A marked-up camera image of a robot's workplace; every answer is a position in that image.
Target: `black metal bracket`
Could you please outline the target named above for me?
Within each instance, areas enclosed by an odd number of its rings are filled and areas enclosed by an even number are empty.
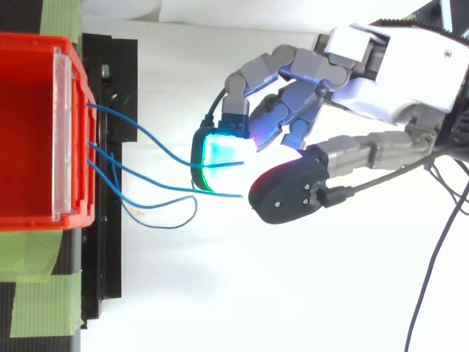
[[[83,61],[89,86],[98,104],[137,120],[137,41],[83,34]],[[136,142],[137,130],[120,119],[97,111],[97,144],[122,161],[122,143]],[[110,164],[97,158],[97,166],[113,180]],[[96,220],[82,233],[82,318],[97,319],[101,301],[120,298],[121,205],[114,192],[96,179]]]

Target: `blue cable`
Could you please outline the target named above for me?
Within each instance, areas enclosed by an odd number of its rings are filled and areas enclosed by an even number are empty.
[[[120,190],[119,179],[117,178],[116,166],[114,164],[111,164],[111,168],[112,168],[112,174],[114,176],[114,183],[116,184],[116,187]],[[130,212],[130,210],[128,210],[128,208],[125,206],[124,202],[122,201],[122,198],[120,198],[120,204],[122,204],[122,207],[124,208],[125,212],[129,215],[129,217],[131,217],[132,220],[134,220],[137,224],[140,224],[141,226],[145,226],[145,227],[148,227],[150,229],[157,229],[157,230],[175,230],[175,229],[180,229],[181,227],[184,227],[189,222],[194,220],[194,218],[197,215],[197,211],[199,210],[199,204],[197,203],[197,198],[195,198],[195,196],[192,196],[192,195],[175,199],[174,202],[181,202],[181,201],[186,200],[186,199],[192,199],[193,200],[193,204],[194,204],[193,214],[189,219],[184,221],[182,224],[179,224],[179,225],[176,225],[176,226],[157,226],[157,225],[145,224],[144,222],[141,222],[140,220],[138,220]]]
[[[142,205],[142,204],[138,204],[138,203],[135,203],[133,201],[131,201],[130,199],[128,199],[124,194],[122,194],[122,192],[112,183],[111,180],[108,179],[108,177],[106,175],[104,175],[104,172],[102,172],[100,170],[99,167],[97,167],[96,165],[93,164],[93,162],[91,160],[88,159],[88,164],[96,171],[96,173],[99,174],[99,176],[101,176],[101,178],[104,180],[104,182],[107,183],[107,185],[114,191],[114,193],[122,200],[126,201],[127,203],[129,203],[130,205],[132,205],[133,207],[135,208],[140,208],[140,209],[157,209],[157,208],[162,208],[162,207],[166,207],[167,205],[171,205],[171,204],[174,204],[174,203],[177,203],[180,201],[180,199],[174,199],[174,200],[171,200],[169,202],[166,202],[166,203],[161,203],[161,204],[156,204],[156,205]]]
[[[118,111],[115,111],[113,109],[110,109],[106,106],[101,106],[101,105],[95,105],[95,104],[91,104],[91,103],[88,103],[87,104],[90,108],[94,108],[94,109],[97,109],[97,110],[101,110],[101,111],[105,111],[109,114],[112,114],[122,120],[124,120],[125,122],[128,122],[130,123],[131,125],[133,125],[134,127],[138,128],[140,131],[142,131],[143,133],[145,133],[154,143],[156,143],[157,146],[159,146],[166,154],[168,154],[169,156],[171,156],[175,161],[181,163],[182,165],[186,165],[186,166],[189,166],[189,167],[192,167],[194,169],[203,169],[203,168],[207,168],[207,169],[214,169],[216,167],[227,167],[227,166],[238,166],[238,165],[244,165],[244,162],[242,161],[238,161],[238,162],[234,162],[234,163],[224,163],[224,164],[211,164],[211,165],[200,165],[200,164],[192,164],[192,163],[188,163],[187,161],[184,161],[182,160],[181,158],[177,157],[175,154],[173,154],[173,152],[171,152],[168,148],[166,148],[163,143],[161,143],[160,141],[158,141],[156,139],[155,136],[153,136],[148,130],[146,130],[145,128],[143,128],[142,126],[140,126],[137,122],[133,121],[131,118],[125,116],[124,114],[121,114],[120,112]]]
[[[117,167],[119,167],[120,169],[128,172],[129,174],[131,175],[134,175],[136,177],[139,177],[141,178],[142,180],[144,181],[147,181],[148,183],[151,183],[157,187],[161,187],[161,188],[164,188],[164,189],[168,189],[170,191],[178,191],[178,192],[188,192],[188,193],[195,193],[195,194],[206,194],[208,196],[214,196],[214,197],[225,197],[225,198],[242,198],[242,196],[240,194],[224,194],[224,193],[214,193],[214,192],[209,192],[209,191],[203,191],[203,190],[200,190],[200,189],[192,189],[192,188],[180,188],[180,187],[173,187],[173,186],[168,186],[168,185],[164,185],[162,183],[159,183],[155,180],[152,180],[151,178],[148,178],[147,176],[144,176],[142,174],[139,174],[138,172],[135,172],[133,171],[132,169],[129,169],[128,167],[122,165],[120,162],[118,162],[117,160],[115,160],[114,158],[112,158],[111,156],[109,156],[108,154],[106,154],[106,152],[104,152],[103,150],[101,150],[101,148],[99,148],[96,144],[93,144],[91,142],[88,142],[88,145],[93,148],[94,150],[96,150],[99,154],[101,154],[106,160],[108,160],[109,162],[111,162],[112,164],[116,165]],[[97,169],[97,166],[94,165],[92,163],[92,161],[90,161],[88,159],[88,164],[94,166],[93,169]]]

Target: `clear plastic panel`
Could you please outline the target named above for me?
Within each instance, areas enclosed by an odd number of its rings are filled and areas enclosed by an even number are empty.
[[[72,208],[72,62],[56,48],[52,93],[52,218]]]

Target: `red container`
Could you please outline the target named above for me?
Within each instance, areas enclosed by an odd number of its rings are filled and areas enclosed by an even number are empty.
[[[64,37],[0,33],[0,231],[95,220],[95,99]]]

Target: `screw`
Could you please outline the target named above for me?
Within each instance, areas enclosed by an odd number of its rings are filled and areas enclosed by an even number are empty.
[[[103,79],[108,79],[110,77],[110,73],[109,73],[109,65],[103,65],[101,66],[101,77]]]

